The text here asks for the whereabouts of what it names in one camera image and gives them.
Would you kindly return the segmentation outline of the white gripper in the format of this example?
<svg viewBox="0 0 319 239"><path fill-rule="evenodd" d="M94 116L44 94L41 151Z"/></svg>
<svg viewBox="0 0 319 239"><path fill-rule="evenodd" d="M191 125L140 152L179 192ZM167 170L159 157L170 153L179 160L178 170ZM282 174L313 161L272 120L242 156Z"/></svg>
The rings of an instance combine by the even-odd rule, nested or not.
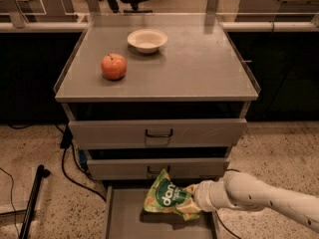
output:
<svg viewBox="0 0 319 239"><path fill-rule="evenodd" d="M199 185L192 184L185 188L189 194L194 194L194 201L184 204L180 208L183 214L195 214L201 210L213 212L229 206L229 199L222 181L205 180Z"/></svg>

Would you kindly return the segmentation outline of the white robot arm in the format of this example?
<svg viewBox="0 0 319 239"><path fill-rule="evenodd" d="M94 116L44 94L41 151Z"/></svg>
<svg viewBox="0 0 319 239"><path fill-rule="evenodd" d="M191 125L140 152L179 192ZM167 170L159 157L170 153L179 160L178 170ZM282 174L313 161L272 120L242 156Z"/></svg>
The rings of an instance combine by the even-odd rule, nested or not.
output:
<svg viewBox="0 0 319 239"><path fill-rule="evenodd" d="M260 211L270 208L319 232L319 197L272 186L244 172L233 171L219 181L204 180L186 188L198 211L227 208Z"/></svg>

